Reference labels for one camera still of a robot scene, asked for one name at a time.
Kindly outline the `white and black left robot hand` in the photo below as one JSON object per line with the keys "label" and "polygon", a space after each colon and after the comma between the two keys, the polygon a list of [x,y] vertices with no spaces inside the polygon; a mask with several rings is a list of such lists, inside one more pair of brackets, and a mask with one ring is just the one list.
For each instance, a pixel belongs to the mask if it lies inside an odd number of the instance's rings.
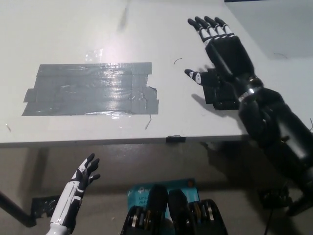
{"label": "white and black left robot hand", "polygon": [[51,217],[52,223],[73,229],[87,187],[100,178],[100,174],[93,175],[100,161],[94,157],[92,153],[84,159],[66,184]]}

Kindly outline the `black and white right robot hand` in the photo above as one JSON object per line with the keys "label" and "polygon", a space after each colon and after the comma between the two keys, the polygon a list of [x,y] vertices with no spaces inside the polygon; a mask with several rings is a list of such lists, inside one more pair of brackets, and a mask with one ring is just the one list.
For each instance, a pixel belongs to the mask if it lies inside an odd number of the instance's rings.
{"label": "black and white right robot hand", "polygon": [[208,16],[187,21],[199,34],[218,77],[232,86],[239,102],[263,88],[240,38],[225,21]]}

